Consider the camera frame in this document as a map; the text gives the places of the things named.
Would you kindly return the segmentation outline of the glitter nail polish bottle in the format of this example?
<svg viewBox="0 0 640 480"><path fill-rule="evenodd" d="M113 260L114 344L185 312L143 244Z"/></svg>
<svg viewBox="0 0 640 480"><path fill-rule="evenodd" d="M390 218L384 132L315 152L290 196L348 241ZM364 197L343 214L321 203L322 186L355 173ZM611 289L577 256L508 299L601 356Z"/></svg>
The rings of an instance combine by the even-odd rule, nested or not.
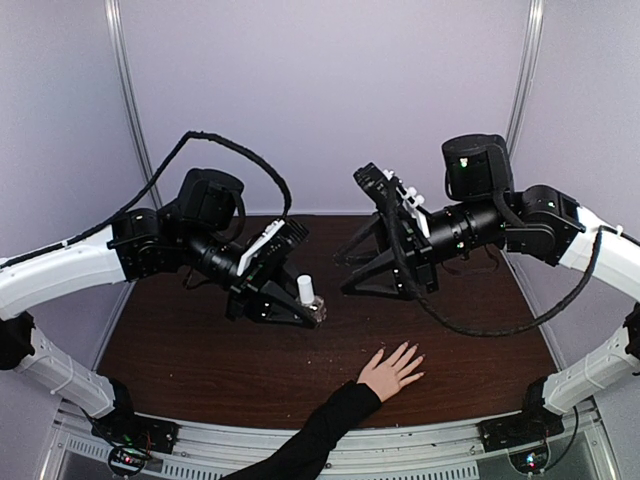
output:
<svg viewBox="0 0 640 480"><path fill-rule="evenodd" d="M303 274L299 275L296 281L298 303L311 315L317 324L323 323L327 315L325 300L316 294L312 277L308 274Z"/></svg>

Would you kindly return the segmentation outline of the left round circuit board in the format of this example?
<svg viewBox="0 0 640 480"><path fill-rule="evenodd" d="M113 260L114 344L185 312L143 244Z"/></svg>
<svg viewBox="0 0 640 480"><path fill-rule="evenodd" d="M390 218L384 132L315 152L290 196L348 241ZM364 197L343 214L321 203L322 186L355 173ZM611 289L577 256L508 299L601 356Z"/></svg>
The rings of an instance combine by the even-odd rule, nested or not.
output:
<svg viewBox="0 0 640 480"><path fill-rule="evenodd" d="M107 458L107 464L116 475L131 476L140 473L151 459L150 455L133 448L114 446Z"/></svg>

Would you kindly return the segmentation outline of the round circuit board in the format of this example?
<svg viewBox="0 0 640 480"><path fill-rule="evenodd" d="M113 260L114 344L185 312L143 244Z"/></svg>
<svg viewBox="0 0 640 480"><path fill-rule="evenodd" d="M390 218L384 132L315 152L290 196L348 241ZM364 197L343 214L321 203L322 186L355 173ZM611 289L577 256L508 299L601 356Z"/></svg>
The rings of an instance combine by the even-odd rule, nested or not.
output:
<svg viewBox="0 0 640 480"><path fill-rule="evenodd" d="M509 462L514 470L524 475L540 473L549 464L550 453L545 446L537 446L509 452Z"/></svg>
<svg viewBox="0 0 640 480"><path fill-rule="evenodd" d="M150 455L133 448L114 446L107 458L107 464L116 475L131 476L140 473L151 459Z"/></svg>

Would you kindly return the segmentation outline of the aluminium front rail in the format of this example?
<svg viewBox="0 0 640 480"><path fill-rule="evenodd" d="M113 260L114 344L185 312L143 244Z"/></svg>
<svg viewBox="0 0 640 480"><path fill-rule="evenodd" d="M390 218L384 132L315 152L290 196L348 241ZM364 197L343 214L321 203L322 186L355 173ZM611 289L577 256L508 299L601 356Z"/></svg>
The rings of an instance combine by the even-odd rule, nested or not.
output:
<svg viewBox="0 0 640 480"><path fill-rule="evenodd" d="M522 412L340 433L310 417L300 430L137 416L125 438L63 401L41 479L615 479L599 412Z"/></svg>

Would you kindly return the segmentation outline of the right round circuit board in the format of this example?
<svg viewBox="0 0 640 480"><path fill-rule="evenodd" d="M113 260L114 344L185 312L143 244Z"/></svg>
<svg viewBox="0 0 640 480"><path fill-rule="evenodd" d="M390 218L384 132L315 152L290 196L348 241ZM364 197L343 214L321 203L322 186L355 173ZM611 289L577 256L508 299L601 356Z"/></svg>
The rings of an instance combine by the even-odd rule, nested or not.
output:
<svg viewBox="0 0 640 480"><path fill-rule="evenodd" d="M509 462L514 470L524 475L540 473L549 464L550 453L545 446L537 446L509 452Z"/></svg>

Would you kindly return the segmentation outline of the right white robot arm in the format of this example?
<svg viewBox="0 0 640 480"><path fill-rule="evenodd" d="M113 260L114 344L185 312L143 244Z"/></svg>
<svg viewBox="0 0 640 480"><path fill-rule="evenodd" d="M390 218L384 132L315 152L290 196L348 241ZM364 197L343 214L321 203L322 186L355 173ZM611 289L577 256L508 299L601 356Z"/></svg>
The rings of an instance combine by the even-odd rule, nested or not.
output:
<svg viewBox="0 0 640 480"><path fill-rule="evenodd" d="M336 253L353 267L343 293L420 301L437 290L436 270L447 260L493 245L638 297L638 241L550 186L517 191L501 136L456 137L442 153L450 205L436 212L389 170L367 164L355 172L376 210Z"/></svg>

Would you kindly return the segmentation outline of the left aluminium frame post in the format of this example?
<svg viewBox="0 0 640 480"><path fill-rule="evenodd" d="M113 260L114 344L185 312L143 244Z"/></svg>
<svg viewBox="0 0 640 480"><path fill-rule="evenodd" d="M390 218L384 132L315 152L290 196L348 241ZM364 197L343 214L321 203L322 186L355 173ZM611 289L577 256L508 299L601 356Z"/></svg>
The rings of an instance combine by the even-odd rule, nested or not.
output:
<svg viewBox="0 0 640 480"><path fill-rule="evenodd" d="M105 0L104 8L116 69L119 76L121 93L124 101L127 124L133 142L135 159L140 168L143 183L146 184L151 180L154 169L149 156L147 143L144 138L141 117L136 101L122 23L121 5L118 0Z"/></svg>

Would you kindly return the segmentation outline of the aluminium frame post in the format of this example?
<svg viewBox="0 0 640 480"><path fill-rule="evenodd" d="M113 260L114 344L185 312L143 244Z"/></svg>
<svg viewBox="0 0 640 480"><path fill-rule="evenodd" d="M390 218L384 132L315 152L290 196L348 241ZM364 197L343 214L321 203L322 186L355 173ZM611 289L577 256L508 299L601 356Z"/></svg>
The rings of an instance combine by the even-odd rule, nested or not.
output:
<svg viewBox="0 0 640 480"><path fill-rule="evenodd" d="M127 124L133 142L135 159L140 168L143 183L146 184L151 180L154 169L149 156L147 143L144 138L141 117L136 101L122 23L121 5L118 0L105 0L104 8L116 69L119 76L121 93L124 101Z"/></svg>
<svg viewBox="0 0 640 480"><path fill-rule="evenodd" d="M544 28L544 0L530 0L518 78L507 125L506 144L511 158L515 156L524 125L528 98L536 73Z"/></svg>

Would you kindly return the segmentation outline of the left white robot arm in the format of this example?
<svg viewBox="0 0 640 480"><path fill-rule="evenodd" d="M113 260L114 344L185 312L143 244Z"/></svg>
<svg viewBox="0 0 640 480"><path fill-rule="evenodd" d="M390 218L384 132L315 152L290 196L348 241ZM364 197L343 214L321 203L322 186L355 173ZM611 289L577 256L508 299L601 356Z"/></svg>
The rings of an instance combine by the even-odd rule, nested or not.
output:
<svg viewBox="0 0 640 480"><path fill-rule="evenodd" d="M81 240L65 240L1 263L1 367L24 373L104 422L123 444L144 424L127 388L77 363L37 329L28 310L76 291L133 282L188 267L227 292L225 315L256 323L315 328L326 317L312 279L288 262L307 237L276 219L245 246L223 231L245 223L243 183L218 170L192 169L177 198L158 211L126 209Z"/></svg>

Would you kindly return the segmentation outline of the black sleeved forearm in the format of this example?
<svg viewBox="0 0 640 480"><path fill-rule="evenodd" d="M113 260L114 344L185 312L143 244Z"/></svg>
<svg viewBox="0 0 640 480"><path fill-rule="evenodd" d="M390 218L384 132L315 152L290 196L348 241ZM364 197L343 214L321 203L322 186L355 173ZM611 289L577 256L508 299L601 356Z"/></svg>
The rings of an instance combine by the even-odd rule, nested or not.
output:
<svg viewBox="0 0 640 480"><path fill-rule="evenodd" d="M271 456L225 479L316 479L340 439L381 405L371 389L349 381L317 407L304 426Z"/></svg>

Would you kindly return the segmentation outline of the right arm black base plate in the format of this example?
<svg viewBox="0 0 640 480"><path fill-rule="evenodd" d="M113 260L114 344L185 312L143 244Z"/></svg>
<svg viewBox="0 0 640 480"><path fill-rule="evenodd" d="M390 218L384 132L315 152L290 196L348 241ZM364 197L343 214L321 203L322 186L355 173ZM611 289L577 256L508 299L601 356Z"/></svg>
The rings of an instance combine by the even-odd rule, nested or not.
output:
<svg viewBox="0 0 640 480"><path fill-rule="evenodd" d="M560 416L544 417L525 412L484 420L478 428L485 452L541 442L565 431Z"/></svg>

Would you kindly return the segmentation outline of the person's bare hand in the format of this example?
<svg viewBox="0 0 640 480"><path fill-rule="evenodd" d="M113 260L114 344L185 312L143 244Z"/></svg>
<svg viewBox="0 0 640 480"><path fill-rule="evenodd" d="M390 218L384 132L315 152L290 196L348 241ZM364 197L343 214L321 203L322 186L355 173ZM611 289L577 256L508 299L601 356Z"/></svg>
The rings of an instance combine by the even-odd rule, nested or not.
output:
<svg viewBox="0 0 640 480"><path fill-rule="evenodd" d="M425 375L419 370L425 356L418 350L418 344L406 341L384 358L385 350L380 349L360 371L356 383L367 386L382 403L386 402Z"/></svg>

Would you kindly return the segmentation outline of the right aluminium frame post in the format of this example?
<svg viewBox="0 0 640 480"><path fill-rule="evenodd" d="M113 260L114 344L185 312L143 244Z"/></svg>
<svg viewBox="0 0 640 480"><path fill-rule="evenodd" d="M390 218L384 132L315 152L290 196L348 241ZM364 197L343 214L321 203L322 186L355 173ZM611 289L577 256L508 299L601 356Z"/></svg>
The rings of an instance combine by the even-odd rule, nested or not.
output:
<svg viewBox="0 0 640 480"><path fill-rule="evenodd" d="M544 0L530 0L518 78L507 125L506 144L511 158L515 156L524 125L528 98L536 73L544 28Z"/></svg>

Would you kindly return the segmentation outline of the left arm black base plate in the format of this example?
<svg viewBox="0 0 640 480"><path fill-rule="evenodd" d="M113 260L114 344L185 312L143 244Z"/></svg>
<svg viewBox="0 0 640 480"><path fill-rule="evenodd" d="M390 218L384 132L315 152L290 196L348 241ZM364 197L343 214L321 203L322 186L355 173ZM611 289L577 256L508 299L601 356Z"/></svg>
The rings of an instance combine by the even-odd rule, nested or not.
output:
<svg viewBox="0 0 640 480"><path fill-rule="evenodd" d="M105 419L91 419L90 422L94 436L117 446L133 447L142 453L171 454L179 433L177 423L138 415L131 422Z"/></svg>

